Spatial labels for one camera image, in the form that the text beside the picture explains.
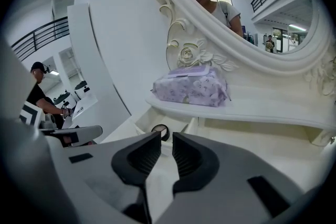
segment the white shelf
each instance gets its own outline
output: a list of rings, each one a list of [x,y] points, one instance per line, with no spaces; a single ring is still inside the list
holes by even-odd
[[[232,101],[226,100],[225,105],[218,108],[161,101],[154,95],[147,98],[146,102],[159,110],[184,116],[230,121],[295,124],[330,131],[336,130],[335,107],[332,111],[319,111],[316,107],[309,109],[306,105],[291,100],[232,98]]]

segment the purple floral tissue box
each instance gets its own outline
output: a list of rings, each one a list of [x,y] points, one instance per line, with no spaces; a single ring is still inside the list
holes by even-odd
[[[176,70],[170,74],[181,73]],[[224,105],[225,99],[229,98],[227,83],[216,68],[209,68],[209,72],[203,76],[194,74],[175,78],[169,76],[171,75],[156,80],[153,85],[152,92],[162,101],[217,107]]]

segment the white ceiling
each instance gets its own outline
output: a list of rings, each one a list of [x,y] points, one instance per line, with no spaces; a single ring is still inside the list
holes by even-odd
[[[311,0],[296,0],[265,17],[262,23],[279,23],[285,28],[290,24],[295,24],[308,30],[312,21],[312,14]]]
[[[65,71],[68,75],[68,78],[71,78],[75,74],[77,74],[76,67],[72,64],[68,54],[70,54],[70,57],[72,58],[74,56],[74,53],[72,52],[72,49],[66,50],[61,53],[61,60],[63,62]],[[57,71],[56,65],[54,62],[53,57],[48,58],[43,62],[47,67],[49,67],[50,72],[51,71]],[[59,76],[53,75],[53,74],[45,74],[43,81],[39,85],[40,88],[43,90],[44,93],[49,91],[51,88],[56,86],[58,83],[61,83],[61,79]]]

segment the ornate white mirror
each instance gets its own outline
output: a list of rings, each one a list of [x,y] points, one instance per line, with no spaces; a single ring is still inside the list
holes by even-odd
[[[170,68],[237,63],[289,76],[312,69],[334,42],[321,0],[159,0],[171,18]],[[333,59],[333,52],[328,54]]]

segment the mirror frame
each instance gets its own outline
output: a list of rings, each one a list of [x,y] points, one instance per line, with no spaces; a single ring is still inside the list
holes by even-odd
[[[334,42],[333,22],[321,0],[312,0],[313,19],[302,47],[291,54],[271,54],[239,37],[196,0],[172,0],[185,17],[219,49],[258,71],[293,76],[312,69]]]

